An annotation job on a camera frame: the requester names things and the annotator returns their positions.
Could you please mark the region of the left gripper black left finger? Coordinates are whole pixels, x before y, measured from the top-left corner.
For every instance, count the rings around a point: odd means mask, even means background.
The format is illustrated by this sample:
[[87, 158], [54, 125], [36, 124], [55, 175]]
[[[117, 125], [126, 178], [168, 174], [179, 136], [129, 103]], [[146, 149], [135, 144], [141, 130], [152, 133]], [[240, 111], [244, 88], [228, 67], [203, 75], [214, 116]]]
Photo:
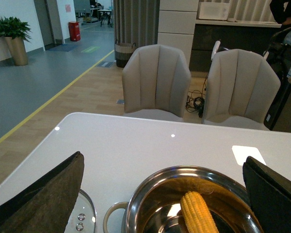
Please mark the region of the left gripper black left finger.
[[0, 233], [63, 233], [84, 171], [78, 151], [0, 206]]

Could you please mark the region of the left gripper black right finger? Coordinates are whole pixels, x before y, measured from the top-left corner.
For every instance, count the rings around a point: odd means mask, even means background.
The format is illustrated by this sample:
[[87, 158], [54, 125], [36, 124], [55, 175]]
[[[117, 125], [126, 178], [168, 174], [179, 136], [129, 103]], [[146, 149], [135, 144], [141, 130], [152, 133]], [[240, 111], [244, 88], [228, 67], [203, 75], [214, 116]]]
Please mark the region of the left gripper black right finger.
[[291, 233], [291, 181], [249, 156], [242, 167], [251, 209], [265, 233]]

